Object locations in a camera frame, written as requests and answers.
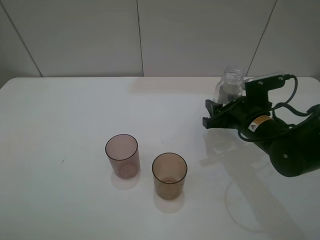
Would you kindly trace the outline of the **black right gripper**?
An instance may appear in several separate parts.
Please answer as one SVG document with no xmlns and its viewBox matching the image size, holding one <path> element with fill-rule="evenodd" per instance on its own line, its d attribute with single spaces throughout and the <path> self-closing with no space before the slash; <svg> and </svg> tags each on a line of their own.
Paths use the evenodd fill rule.
<svg viewBox="0 0 320 240">
<path fill-rule="evenodd" d="M 241 132 L 262 132 L 272 128 L 268 101 L 250 101 L 239 97 L 226 105 L 207 99 L 205 108 L 210 117 L 202 118 L 206 129 L 236 129 Z"/>
</svg>

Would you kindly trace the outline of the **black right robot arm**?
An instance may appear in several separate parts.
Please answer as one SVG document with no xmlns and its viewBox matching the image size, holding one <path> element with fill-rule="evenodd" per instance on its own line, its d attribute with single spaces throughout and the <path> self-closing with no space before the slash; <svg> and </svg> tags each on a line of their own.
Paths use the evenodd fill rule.
<svg viewBox="0 0 320 240">
<path fill-rule="evenodd" d="M 205 101 L 209 117 L 203 117 L 206 129 L 235 129 L 245 142 L 253 143 L 270 158 L 273 167 L 285 177 L 296 177 L 320 168 L 320 106 L 299 112 L 287 103 L 286 108 L 306 119 L 287 124 L 275 116 L 271 102 L 260 106 L 245 96 L 226 105 Z"/>
</svg>

